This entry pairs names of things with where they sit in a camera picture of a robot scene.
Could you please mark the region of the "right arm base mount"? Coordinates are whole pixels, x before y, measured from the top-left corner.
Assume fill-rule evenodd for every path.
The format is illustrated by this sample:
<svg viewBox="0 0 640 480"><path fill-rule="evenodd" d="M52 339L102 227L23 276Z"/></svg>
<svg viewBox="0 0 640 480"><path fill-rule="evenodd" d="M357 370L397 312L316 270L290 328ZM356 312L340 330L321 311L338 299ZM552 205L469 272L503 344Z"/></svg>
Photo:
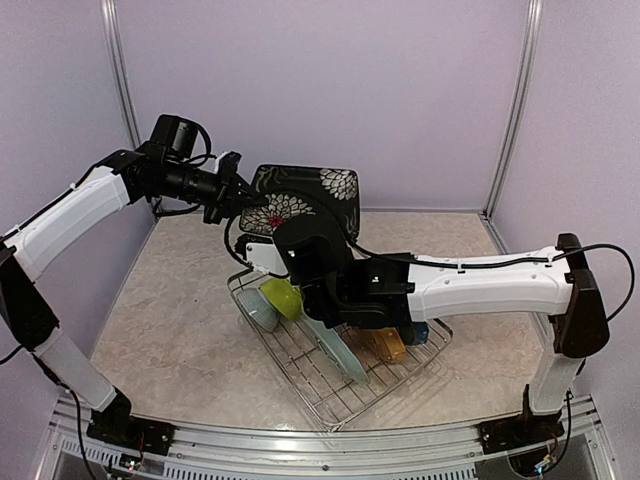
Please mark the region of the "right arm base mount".
<svg viewBox="0 0 640 480"><path fill-rule="evenodd" d="M529 385L526 385L520 413L487 420L477 426L483 453L488 455L559 439L565 434L561 413L558 410L549 415L534 414L530 406Z"/></svg>

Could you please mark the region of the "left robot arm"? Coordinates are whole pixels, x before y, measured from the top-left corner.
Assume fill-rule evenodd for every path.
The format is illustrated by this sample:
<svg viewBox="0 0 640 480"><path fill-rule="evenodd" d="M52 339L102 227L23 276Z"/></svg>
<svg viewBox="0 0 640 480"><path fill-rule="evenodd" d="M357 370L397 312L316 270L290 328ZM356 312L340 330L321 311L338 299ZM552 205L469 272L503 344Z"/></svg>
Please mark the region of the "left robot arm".
<svg viewBox="0 0 640 480"><path fill-rule="evenodd" d="M121 445L140 434L124 396L61 330L36 288L51 262L99 222L141 198L170 197L204 210L218 224L249 205L255 191L237 172L241 156L225 152L214 171L201 170L168 147L145 143L95 164L40 212L1 239L1 317L18 344L95 412L102 430Z"/></svg>

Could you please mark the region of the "black floral square plate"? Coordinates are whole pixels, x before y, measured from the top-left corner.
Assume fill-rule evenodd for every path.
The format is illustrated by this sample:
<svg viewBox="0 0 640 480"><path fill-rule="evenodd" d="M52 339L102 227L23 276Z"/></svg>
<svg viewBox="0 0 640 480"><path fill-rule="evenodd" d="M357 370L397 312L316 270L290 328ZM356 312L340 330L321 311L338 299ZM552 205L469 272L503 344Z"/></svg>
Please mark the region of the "black floral square plate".
<svg viewBox="0 0 640 480"><path fill-rule="evenodd" d="M352 239L359 236L359 178L351 169L264 164L252 186L265 203L243 210L239 228L244 233L270 237L295 216L326 210Z"/></svg>

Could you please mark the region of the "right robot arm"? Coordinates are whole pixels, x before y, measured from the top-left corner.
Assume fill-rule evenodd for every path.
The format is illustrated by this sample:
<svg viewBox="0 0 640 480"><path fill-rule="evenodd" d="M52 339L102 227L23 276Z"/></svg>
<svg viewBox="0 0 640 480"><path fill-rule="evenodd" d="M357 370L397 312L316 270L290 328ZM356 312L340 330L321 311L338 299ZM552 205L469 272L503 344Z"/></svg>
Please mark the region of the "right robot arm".
<svg viewBox="0 0 640 480"><path fill-rule="evenodd" d="M602 296L573 234L524 254L438 259L410 253L355 253L360 248L329 215L300 215L273 240L305 313L328 327L412 326L440 317L532 312L549 318L553 338L526 389L528 408L511 433L535 442L559 411L580 364L609 341Z"/></svg>

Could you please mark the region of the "light teal round plate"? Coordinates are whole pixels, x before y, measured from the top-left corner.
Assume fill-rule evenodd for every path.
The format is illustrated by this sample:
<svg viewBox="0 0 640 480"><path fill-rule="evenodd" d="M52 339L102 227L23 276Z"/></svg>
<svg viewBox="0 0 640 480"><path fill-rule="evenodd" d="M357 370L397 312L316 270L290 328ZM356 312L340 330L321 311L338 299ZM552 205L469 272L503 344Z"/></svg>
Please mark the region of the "light teal round plate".
<svg viewBox="0 0 640 480"><path fill-rule="evenodd" d="M346 380L359 384L369 384L370 378L363 365L334 329L327 328L322 321L302 315L300 327L321 348L329 360Z"/></svg>

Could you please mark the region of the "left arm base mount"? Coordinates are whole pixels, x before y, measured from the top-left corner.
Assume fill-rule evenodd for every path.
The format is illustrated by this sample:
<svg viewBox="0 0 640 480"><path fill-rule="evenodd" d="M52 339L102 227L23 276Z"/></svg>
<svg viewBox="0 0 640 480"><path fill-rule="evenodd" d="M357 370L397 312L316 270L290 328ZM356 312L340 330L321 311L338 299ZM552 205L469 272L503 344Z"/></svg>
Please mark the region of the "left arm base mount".
<svg viewBox="0 0 640 480"><path fill-rule="evenodd" d="M131 401L117 390L115 398L102 411L91 410L87 435L110 445L167 456L175 426L132 415L131 408Z"/></svg>

